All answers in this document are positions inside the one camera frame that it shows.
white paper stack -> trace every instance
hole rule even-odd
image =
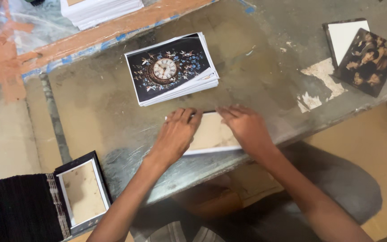
[[[70,19],[80,30],[118,18],[142,7],[144,5],[141,0],[61,0],[62,16]]]
[[[149,106],[218,85],[204,35],[170,40],[125,54],[140,106]]]

clock face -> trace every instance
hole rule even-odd
[[[173,60],[162,58],[155,62],[153,66],[153,74],[160,80],[168,80],[175,76],[177,67]]]

clock image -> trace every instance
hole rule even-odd
[[[177,63],[169,58],[161,58],[149,66],[149,77],[158,85],[166,85],[173,82],[177,73]]]

